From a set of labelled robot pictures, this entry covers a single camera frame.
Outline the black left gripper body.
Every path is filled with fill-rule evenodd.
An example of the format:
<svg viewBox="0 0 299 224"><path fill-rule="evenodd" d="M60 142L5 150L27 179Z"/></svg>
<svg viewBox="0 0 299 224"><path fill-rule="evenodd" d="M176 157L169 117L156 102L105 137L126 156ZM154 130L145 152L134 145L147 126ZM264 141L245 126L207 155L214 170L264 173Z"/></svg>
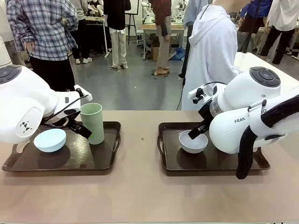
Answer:
<svg viewBox="0 0 299 224"><path fill-rule="evenodd" d="M72 118L68 118L66 127L75 133L85 133L85 127L80 122L77 122Z"/></svg>

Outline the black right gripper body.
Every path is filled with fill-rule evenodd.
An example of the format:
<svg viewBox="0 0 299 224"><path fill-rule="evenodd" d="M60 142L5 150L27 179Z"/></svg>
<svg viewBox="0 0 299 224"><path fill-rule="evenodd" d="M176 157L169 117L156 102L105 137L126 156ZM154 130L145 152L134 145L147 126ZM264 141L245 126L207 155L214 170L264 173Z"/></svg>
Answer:
<svg viewBox="0 0 299 224"><path fill-rule="evenodd" d="M204 126L204 128L209 128L212 120L214 117L212 116L210 112L210 104L211 102L206 102L203 104L203 106L198 110L199 115L202 117L202 121L200 122L201 126Z"/></svg>

